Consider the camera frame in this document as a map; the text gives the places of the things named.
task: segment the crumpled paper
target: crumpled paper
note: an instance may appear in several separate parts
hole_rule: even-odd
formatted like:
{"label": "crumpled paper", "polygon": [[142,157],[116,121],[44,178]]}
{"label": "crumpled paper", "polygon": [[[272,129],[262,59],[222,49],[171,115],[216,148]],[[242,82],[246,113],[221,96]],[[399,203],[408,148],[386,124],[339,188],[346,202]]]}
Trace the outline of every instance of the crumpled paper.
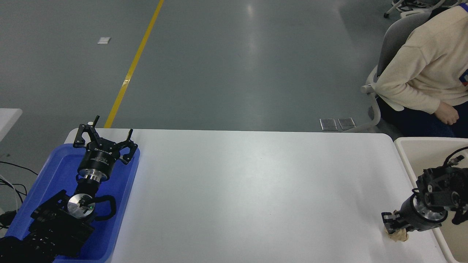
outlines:
{"label": "crumpled paper", "polygon": [[386,228],[384,228],[384,231],[385,233],[387,233],[390,239],[392,239],[395,242],[397,241],[405,242],[406,240],[408,240],[408,233],[406,233],[406,229],[399,229],[395,231],[395,233],[393,234],[389,234]]}

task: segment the white table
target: white table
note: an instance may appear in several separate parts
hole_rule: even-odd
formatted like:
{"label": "white table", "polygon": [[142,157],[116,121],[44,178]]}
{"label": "white table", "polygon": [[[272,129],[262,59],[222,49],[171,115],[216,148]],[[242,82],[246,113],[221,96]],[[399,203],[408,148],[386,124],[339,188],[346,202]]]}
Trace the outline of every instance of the white table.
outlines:
{"label": "white table", "polygon": [[21,109],[0,108],[0,141],[5,137],[23,111]]}
{"label": "white table", "polygon": [[[97,130],[114,141],[128,132]],[[380,213],[412,189],[386,135],[135,130],[132,139],[140,163],[113,263],[445,262],[432,231],[405,243],[383,233]]]}

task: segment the black cable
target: black cable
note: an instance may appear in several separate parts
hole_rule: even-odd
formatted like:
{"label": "black cable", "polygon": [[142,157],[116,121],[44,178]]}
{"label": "black cable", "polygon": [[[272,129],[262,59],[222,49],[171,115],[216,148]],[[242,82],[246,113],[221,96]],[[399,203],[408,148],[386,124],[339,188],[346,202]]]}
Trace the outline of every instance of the black cable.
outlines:
{"label": "black cable", "polygon": [[21,197],[20,193],[14,188],[13,185],[11,185],[10,183],[6,182],[6,181],[3,180],[3,179],[0,179],[0,182],[1,182],[1,183],[4,183],[5,185],[9,186],[11,189],[15,190],[16,194],[20,197],[21,204],[23,203],[23,198]]}
{"label": "black cable", "polygon": [[23,192],[20,192],[18,189],[16,189],[16,191],[24,196],[27,196],[28,195],[28,191],[26,190],[26,186],[20,184],[20,183],[14,183],[13,185],[20,185],[24,188],[24,193]]}
{"label": "black cable", "polygon": [[23,168],[23,169],[26,169],[28,170],[29,172],[35,174],[35,175],[39,175],[38,173],[36,173],[35,171],[29,169],[29,168],[26,168],[26,167],[23,167],[23,166],[19,166],[17,164],[14,164],[14,163],[11,163],[11,162],[6,162],[6,161],[0,161],[0,163],[5,163],[5,164],[9,164],[9,165],[13,165],[13,166],[16,166],[16,167],[19,167],[19,168]]}
{"label": "black cable", "polygon": [[444,164],[442,166],[447,166],[448,165],[448,161],[450,160],[450,158],[452,158],[455,154],[457,154],[458,152],[461,152],[463,150],[466,150],[468,149],[468,147],[463,147],[463,148],[460,148],[458,150],[456,150],[455,152],[453,152],[452,154],[450,154],[444,161]]}

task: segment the white storage bin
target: white storage bin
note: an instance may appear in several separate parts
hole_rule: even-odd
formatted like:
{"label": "white storage bin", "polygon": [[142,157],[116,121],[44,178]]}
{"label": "white storage bin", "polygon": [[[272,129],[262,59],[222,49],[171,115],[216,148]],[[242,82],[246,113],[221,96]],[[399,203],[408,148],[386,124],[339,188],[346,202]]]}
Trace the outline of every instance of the white storage bin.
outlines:
{"label": "white storage bin", "polygon": [[[416,187],[417,177],[423,173],[423,169],[442,166],[448,155],[468,146],[468,139],[409,137],[398,138],[395,145],[411,183]],[[468,168],[468,151],[464,150],[454,157],[458,155],[463,155],[465,159],[455,167]],[[449,212],[442,227],[433,229],[433,232],[448,262],[468,263],[468,221],[456,226],[452,224],[454,214]]]}

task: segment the cable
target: cable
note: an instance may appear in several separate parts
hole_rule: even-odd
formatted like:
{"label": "cable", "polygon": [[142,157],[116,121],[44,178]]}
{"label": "cable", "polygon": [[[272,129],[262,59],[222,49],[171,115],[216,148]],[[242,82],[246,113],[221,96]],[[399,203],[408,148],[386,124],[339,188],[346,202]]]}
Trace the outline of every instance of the cable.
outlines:
{"label": "cable", "polygon": [[[6,183],[3,182],[3,180],[0,179],[0,185],[8,185]],[[20,192],[18,189],[16,190],[18,193],[24,195],[24,196],[27,196],[28,195],[28,190],[26,189],[26,186],[24,186],[24,184],[20,184],[20,183],[14,183],[13,185],[20,185],[24,188],[24,193],[23,192]]]}
{"label": "cable", "polygon": [[[6,186],[8,186],[9,188],[14,189],[13,186],[10,185],[10,183],[5,182],[5,180],[3,180],[3,179],[0,179],[0,185],[6,185]],[[23,203],[23,198],[21,197],[20,194],[23,194],[23,195],[26,195],[26,194],[24,194],[24,193],[18,191],[17,189],[14,189],[14,190],[15,190],[16,193],[18,194],[18,196],[19,196],[19,198],[20,198],[20,200],[21,200],[21,204],[22,204],[22,203]]]}
{"label": "cable", "polygon": [[19,168],[23,168],[23,169],[26,169],[26,170],[28,170],[29,172],[31,172],[31,173],[33,173],[33,174],[35,174],[35,175],[39,175],[39,174],[37,174],[35,171],[33,171],[33,170],[29,169],[29,168],[26,168],[26,167],[23,167],[23,166],[19,166],[19,165],[17,165],[17,164],[11,163],[11,162],[0,161],[0,163],[5,163],[5,164],[13,165],[13,166],[16,166],[16,167],[19,167]]}
{"label": "cable", "polygon": [[460,148],[460,149],[456,150],[455,152],[453,152],[452,154],[450,154],[450,155],[445,159],[443,166],[447,166],[447,165],[448,165],[448,161],[450,160],[450,158],[452,158],[452,156],[454,156],[456,153],[461,152],[461,151],[466,150],[466,149],[468,149],[468,147]]}
{"label": "cable", "polygon": [[11,187],[13,188],[13,191],[14,191],[14,193],[15,193],[16,211],[18,212],[18,199],[16,198],[17,192],[16,192],[15,187],[14,187],[10,182],[8,182],[2,175],[0,175],[0,177],[1,177],[5,182],[7,182],[9,185],[11,185]]}

